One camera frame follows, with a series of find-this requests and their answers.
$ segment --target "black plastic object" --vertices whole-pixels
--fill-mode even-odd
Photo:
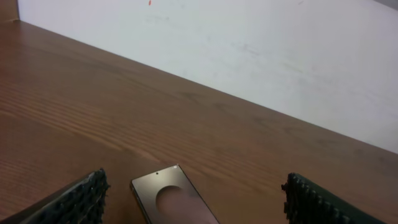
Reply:
[[[287,183],[282,185],[282,190],[286,192],[287,202],[285,202],[284,212],[290,224],[384,223],[358,210],[300,174],[289,174]]]
[[[105,192],[103,169],[92,172],[0,224],[102,223]]]

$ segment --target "white wall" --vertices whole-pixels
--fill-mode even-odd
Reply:
[[[21,19],[398,152],[398,11],[373,0],[19,0]]]

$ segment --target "wood grain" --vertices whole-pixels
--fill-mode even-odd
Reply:
[[[129,181],[179,163],[221,223],[287,223],[298,172],[398,223],[398,155],[47,30],[0,26],[0,219],[103,167],[106,223],[144,223]]]
[[[19,19],[17,0],[0,1],[0,24]]]

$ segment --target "table surface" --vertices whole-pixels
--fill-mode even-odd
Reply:
[[[105,223],[144,223],[129,181],[178,163],[221,223],[287,223],[289,172],[398,223],[397,154],[30,24],[0,34],[0,220],[103,167]]]

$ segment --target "wooden table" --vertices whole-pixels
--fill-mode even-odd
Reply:
[[[287,223],[289,172],[398,223],[397,154],[23,22],[0,25],[0,219],[103,167],[105,223],[144,223],[129,181],[176,163],[221,223]]]

